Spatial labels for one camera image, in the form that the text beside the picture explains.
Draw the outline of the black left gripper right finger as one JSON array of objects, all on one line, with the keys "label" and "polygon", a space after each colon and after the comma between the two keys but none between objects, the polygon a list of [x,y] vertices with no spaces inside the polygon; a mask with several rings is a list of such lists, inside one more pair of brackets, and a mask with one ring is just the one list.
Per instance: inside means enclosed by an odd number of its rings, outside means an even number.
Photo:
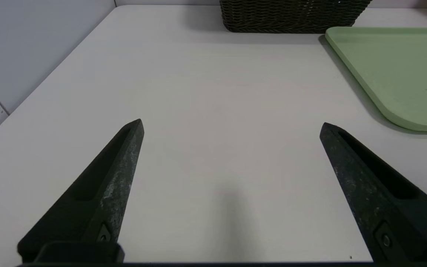
[{"label": "black left gripper right finger", "polygon": [[374,262],[427,262],[427,194],[346,130],[320,141]]}]

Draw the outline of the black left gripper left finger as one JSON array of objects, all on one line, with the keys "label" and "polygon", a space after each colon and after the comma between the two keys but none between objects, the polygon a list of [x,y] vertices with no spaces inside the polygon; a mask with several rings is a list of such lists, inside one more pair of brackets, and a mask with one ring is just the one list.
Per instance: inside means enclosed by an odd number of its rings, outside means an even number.
[{"label": "black left gripper left finger", "polygon": [[124,125],[17,244],[22,260],[123,260],[117,243],[144,137]]}]

